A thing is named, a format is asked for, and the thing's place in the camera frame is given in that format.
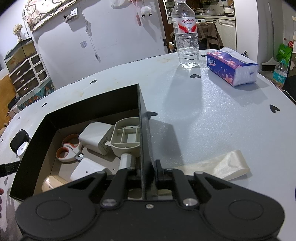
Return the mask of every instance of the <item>tissue pack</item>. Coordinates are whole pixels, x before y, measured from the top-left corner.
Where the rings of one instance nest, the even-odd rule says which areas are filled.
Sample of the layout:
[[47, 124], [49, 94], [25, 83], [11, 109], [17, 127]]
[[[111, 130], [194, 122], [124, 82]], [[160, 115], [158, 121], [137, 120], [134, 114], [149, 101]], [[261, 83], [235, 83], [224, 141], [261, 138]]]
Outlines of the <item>tissue pack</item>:
[[256, 82], [259, 68], [256, 62], [229, 48], [208, 52], [207, 66], [232, 86]]

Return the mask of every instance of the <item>water bottle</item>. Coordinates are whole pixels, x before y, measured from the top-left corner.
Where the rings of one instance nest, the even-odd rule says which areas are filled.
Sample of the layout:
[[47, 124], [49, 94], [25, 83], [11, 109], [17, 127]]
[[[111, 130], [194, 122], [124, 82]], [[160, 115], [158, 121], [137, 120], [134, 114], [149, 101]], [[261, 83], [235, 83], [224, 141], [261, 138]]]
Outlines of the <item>water bottle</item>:
[[175, 0], [171, 15], [181, 65], [185, 68], [197, 66], [200, 51], [194, 11], [187, 5], [186, 0]]
[[274, 69], [274, 80], [281, 86], [284, 85], [288, 74], [288, 66], [284, 59]]

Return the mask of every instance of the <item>green bag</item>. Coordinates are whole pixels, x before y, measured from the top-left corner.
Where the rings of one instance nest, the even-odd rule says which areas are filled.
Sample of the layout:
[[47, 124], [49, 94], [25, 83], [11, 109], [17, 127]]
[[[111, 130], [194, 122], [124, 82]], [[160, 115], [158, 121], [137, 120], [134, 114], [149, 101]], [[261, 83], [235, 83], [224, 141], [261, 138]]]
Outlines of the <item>green bag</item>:
[[281, 62], [282, 59], [284, 59], [286, 61], [286, 63], [289, 63], [290, 58], [291, 58], [291, 54], [292, 54], [292, 49], [289, 48], [287, 45], [281, 44], [279, 46], [279, 52], [276, 56], [276, 59], [278, 62]]

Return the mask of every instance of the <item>screw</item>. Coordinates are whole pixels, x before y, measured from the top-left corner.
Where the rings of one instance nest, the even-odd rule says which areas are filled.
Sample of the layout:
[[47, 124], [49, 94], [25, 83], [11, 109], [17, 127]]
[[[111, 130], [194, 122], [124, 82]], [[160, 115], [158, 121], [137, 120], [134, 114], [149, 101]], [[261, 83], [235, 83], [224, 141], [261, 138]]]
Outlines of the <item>screw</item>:
[[154, 208], [154, 205], [153, 205], [153, 204], [147, 204], [147, 205], [146, 205], [146, 208], [148, 208], [148, 209], [152, 209], [152, 208]]
[[195, 206], [196, 204], [198, 204], [198, 201], [194, 198], [186, 198], [183, 200], [183, 204], [185, 206]]
[[113, 198], [107, 198], [104, 201], [102, 201], [102, 205], [105, 207], [113, 207], [117, 204], [116, 200]]

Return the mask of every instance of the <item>cream fabric strap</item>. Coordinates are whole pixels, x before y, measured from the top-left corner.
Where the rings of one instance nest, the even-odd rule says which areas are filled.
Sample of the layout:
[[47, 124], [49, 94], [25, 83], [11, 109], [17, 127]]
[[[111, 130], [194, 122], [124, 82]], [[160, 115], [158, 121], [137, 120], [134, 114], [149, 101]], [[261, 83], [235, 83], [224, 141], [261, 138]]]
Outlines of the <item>cream fabric strap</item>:
[[210, 160], [174, 168], [183, 171], [185, 175], [193, 175], [196, 171], [203, 171], [227, 181], [250, 171], [240, 150], [235, 150]]

